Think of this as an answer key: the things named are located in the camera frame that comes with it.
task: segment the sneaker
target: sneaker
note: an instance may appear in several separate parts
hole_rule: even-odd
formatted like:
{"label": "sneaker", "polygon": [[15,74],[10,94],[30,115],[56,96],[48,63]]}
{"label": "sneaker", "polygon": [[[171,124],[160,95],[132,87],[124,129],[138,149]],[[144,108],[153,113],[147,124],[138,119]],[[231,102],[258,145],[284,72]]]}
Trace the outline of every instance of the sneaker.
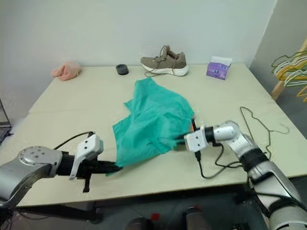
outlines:
{"label": "sneaker", "polygon": [[184,76],[189,70],[184,53],[175,54],[169,46],[163,46],[159,57],[142,57],[141,63],[148,72]]}

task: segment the pink cloth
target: pink cloth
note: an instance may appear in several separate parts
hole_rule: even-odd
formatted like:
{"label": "pink cloth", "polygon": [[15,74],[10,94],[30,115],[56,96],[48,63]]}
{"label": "pink cloth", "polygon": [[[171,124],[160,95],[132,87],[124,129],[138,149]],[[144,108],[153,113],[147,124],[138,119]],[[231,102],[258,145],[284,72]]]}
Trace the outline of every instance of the pink cloth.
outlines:
{"label": "pink cloth", "polygon": [[65,62],[64,65],[53,69],[51,76],[56,78],[59,77],[61,81],[67,81],[74,77],[77,77],[81,71],[81,66],[75,62]]}

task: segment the beige tabletop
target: beige tabletop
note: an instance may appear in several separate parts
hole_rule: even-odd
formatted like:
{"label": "beige tabletop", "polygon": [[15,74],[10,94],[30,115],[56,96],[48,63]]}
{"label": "beige tabletop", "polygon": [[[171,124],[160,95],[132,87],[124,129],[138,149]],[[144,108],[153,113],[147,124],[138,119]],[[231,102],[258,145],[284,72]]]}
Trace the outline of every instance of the beige tabletop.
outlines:
{"label": "beige tabletop", "polygon": [[[239,107],[250,108],[255,116],[270,129],[285,131],[287,135],[272,133],[272,160],[287,176],[307,174],[307,141],[289,118],[270,98],[258,81],[242,63],[234,63],[225,81],[205,76],[206,65],[191,66],[185,77],[157,76],[154,80],[183,95],[191,104],[198,124],[216,125],[225,120],[239,123],[242,132],[247,127]],[[31,109],[13,138],[0,152],[0,164],[13,159],[25,147],[32,145],[54,148],[67,138],[83,131],[93,130],[104,141],[100,160],[116,159],[116,142],[112,126],[129,113],[123,106],[132,98],[134,83],[143,78],[141,67],[130,67],[130,74],[118,76],[114,67],[83,68],[82,74],[70,81],[54,79]],[[262,150],[268,143],[267,132],[247,114],[253,136]],[[61,149],[74,154],[84,137],[79,137]],[[202,151],[206,175],[219,168],[214,160],[219,148]],[[234,153],[225,148],[222,163],[236,160]],[[84,181],[69,181],[57,176],[36,182],[20,202],[20,206],[61,204],[78,201],[123,198],[161,192],[186,190],[246,180],[241,169],[226,169],[213,179],[203,179],[193,153],[170,151],[166,154],[126,167],[111,176],[93,175],[91,190],[82,193]]]}

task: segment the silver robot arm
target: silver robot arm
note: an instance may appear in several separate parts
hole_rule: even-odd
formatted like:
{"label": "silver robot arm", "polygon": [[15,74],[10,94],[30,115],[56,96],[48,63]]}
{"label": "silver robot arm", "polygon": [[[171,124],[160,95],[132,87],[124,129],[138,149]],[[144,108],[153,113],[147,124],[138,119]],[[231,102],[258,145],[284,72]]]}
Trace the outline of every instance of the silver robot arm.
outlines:
{"label": "silver robot arm", "polygon": [[85,179],[83,192],[89,192],[92,173],[122,169],[114,162],[98,161],[102,152],[103,142],[96,134],[82,141],[75,155],[41,146],[25,148],[15,159],[0,166],[0,208],[15,208],[36,181],[56,175]]}
{"label": "silver robot arm", "polygon": [[262,211],[270,218],[271,230],[307,228],[307,212],[299,205],[301,198],[298,191],[254,141],[241,133],[237,123],[227,121],[219,126],[202,126],[185,135],[184,139],[187,148],[193,152],[207,147],[208,143],[220,142],[232,149],[253,184]]}

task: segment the white tissue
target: white tissue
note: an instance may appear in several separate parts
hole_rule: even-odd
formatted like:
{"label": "white tissue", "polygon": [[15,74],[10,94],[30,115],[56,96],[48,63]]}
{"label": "white tissue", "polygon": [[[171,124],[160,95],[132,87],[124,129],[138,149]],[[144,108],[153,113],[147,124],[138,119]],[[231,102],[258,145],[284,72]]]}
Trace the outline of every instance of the white tissue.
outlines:
{"label": "white tissue", "polygon": [[211,62],[217,62],[217,63],[222,63],[226,66],[230,66],[232,62],[232,58],[230,57],[218,57],[218,56],[212,56]]}

